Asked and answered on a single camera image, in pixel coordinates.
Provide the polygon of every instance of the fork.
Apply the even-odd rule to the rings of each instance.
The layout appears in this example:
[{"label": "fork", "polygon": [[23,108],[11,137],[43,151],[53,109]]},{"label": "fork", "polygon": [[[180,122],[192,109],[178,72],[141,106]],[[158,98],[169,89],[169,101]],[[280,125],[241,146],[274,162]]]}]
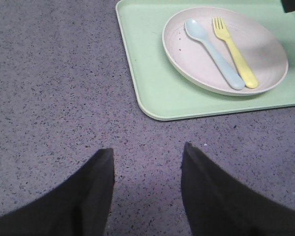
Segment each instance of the fork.
[{"label": "fork", "polygon": [[259,83],[254,73],[251,71],[249,65],[247,64],[246,60],[241,55],[239,49],[233,42],[232,37],[221,17],[213,18],[213,28],[216,37],[225,41],[225,43],[227,44],[236,65],[237,71],[240,74],[241,78],[244,80],[246,87],[250,89],[256,88]]}]

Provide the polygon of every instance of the spoon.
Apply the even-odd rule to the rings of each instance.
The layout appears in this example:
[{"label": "spoon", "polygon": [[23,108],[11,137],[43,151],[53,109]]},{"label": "spoon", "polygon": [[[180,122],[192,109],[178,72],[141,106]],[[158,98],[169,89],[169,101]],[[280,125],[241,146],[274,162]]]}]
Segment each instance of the spoon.
[{"label": "spoon", "polygon": [[185,21],[185,30],[190,38],[203,44],[203,46],[207,49],[215,64],[219,68],[220,72],[224,76],[227,83],[233,89],[241,90],[245,87],[245,82],[211,44],[207,36],[207,32],[201,25],[199,25],[197,21],[195,21],[194,19],[187,19]]}]

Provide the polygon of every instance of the light green tray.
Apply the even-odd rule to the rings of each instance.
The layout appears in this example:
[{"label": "light green tray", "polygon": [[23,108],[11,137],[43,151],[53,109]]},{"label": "light green tray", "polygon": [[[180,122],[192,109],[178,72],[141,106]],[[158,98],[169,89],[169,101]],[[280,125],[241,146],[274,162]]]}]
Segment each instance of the light green tray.
[{"label": "light green tray", "polygon": [[[181,76],[162,46],[166,21],[194,6],[215,6],[251,17],[281,42],[289,72],[276,88],[254,96],[225,96],[202,89]],[[118,22],[134,90],[142,111],[157,120],[194,118],[295,105],[295,12],[280,0],[121,0]]]}]

